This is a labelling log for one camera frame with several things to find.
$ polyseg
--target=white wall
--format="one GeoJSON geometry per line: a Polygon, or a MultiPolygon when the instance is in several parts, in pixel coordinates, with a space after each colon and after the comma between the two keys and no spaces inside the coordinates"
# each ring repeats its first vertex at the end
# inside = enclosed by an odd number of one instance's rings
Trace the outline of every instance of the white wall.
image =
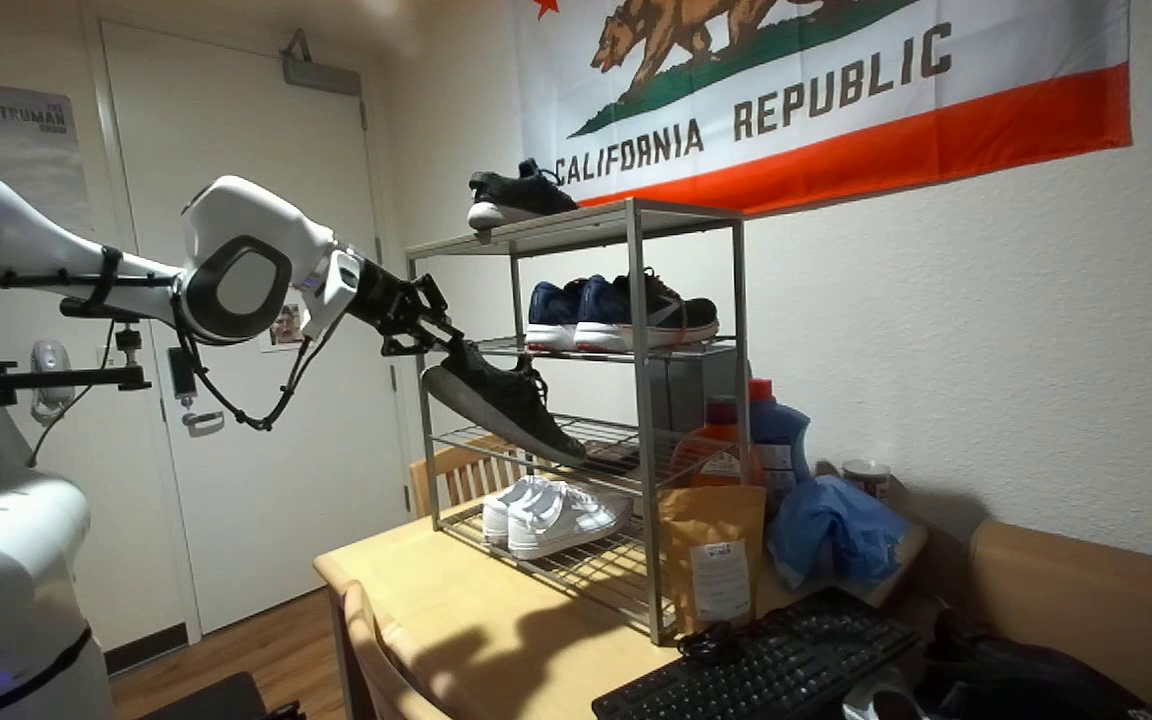
{"type": "MultiPolygon", "coordinates": [[[[1152,3],[1131,14],[1131,146],[746,225],[750,358],[814,418],[806,454],[893,462],[948,527],[1152,551],[1152,3]]],[[[429,242],[524,143],[512,3],[443,3],[415,34],[393,179],[429,242]]],[[[471,271],[438,276],[454,315],[501,323],[501,268],[471,271]]]]}
{"type": "MultiPolygon", "coordinates": [[[[375,60],[356,44],[325,40],[348,31],[348,8],[350,3],[325,10],[325,3],[199,8],[137,0],[0,0],[0,85],[72,100],[78,139],[75,162],[89,193],[89,204],[72,228],[118,248],[137,248],[118,193],[118,162],[106,136],[98,130],[98,107],[106,103],[98,40],[93,31],[95,21],[137,21],[148,28],[182,31],[208,44],[256,47],[267,54],[275,54],[290,28],[304,22],[317,60],[361,67],[367,107],[381,107],[382,86],[375,60]]],[[[375,110],[367,139],[382,146],[382,110],[375,110]]],[[[375,228],[393,236],[393,215],[381,210],[375,228]]],[[[72,363],[93,368],[98,358],[103,323],[61,321],[53,294],[0,294],[0,355],[25,358],[41,336],[65,340],[72,348],[72,363]]],[[[148,348],[140,358],[148,363],[148,375],[161,375],[155,363],[165,355],[155,348],[148,348]]],[[[75,587],[103,649],[190,618],[195,612],[161,398],[172,394],[161,389],[95,389],[53,432],[41,454],[41,466],[72,475],[93,501],[93,531],[75,555],[75,587]]],[[[25,407],[13,416],[21,416],[26,440],[41,432],[25,407]]]]}

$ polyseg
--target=white door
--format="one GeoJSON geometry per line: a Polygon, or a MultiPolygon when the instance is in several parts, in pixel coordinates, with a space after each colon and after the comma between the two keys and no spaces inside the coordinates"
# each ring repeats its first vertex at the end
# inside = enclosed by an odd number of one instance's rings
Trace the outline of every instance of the white door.
{"type": "MultiPolygon", "coordinates": [[[[289,86],[275,54],[128,22],[98,31],[145,255],[182,260],[180,208],[223,171],[289,194],[372,255],[361,100],[289,86]]],[[[258,336],[213,348],[205,363],[219,392],[264,416],[290,355],[258,336]]],[[[217,407],[199,389],[190,412],[217,407]]],[[[395,398],[367,323],[340,323],[270,432],[228,418],[186,434],[180,416],[169,398],[199,630],[317,587],[313,555],[405,514],[395,398]]]]}

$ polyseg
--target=white robot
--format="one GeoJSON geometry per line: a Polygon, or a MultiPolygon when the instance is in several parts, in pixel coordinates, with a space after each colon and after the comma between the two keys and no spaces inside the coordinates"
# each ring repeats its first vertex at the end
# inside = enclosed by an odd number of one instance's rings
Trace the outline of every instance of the white robot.
{"type": "MultiPolygon", "coordinates": [[[[205,375],[195,343],[239,343],[267,333],[289,286],[304,294],[313,315],[304,336],[317,343],[329,340],[337,321],[356,315],[382,336],[382,353],[438,348],[449,358],[474,355],[449,323],[432,280],[405,283],[386,276],[337,242],[325,225],[247,179],[223,177],[205,189],[186,204],[182,225],[195,255],[186,268],[169,268],[72,236],[0,185],[0,286],[47,286],[65,294],[61,310],[69,315],[172,323],[186,375],[205,375]]],[[[145,383],[128,368],[89,370],[89,378],[106,375],[145,383]]],[[[0,405],[2,392],[30,378],[54,383],[54,375],[0,370],[0,405]]],[[[0,715],[113,715],[103,660],[69,579],[69,555],[89,527],[89,501],[69,481],[30,473],[21,432],[2,423],[9,416],[0,412],[0,715]]]]}

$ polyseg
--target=white sneaker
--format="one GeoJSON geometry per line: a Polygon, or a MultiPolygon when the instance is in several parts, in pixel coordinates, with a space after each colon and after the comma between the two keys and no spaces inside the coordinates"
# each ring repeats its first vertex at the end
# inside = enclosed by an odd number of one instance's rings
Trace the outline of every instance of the white sneaker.
{"type": "Polygon", "coordinates": [[[543,560],[575,543],[605,538],[625,527],[625,495],[560,483],[533,506],[508,512],[508,551],[514,560],[543,560]]]}
{"type": "Polygon", "coordinates": [[[538,483],[550,483],[547,475],[518,475],[514,483],[508,483],[503,493],[493,493],[485,501],[485,538],[489,543],[503,543],[508,535],[508,506],[512,503],[533,503],[538,483]]]}

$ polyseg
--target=keyboard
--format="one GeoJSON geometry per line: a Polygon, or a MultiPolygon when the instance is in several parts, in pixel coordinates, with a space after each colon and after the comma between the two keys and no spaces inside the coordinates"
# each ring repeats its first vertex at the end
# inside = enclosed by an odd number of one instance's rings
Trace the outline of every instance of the keyboard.
{"type": "Polygon", "coordinates": [[[750,626],[699,630],[682,654],[592,698],[600,720],[830,720],[851,685],[917,654],[917,630],[849,592],[750,626]]]}

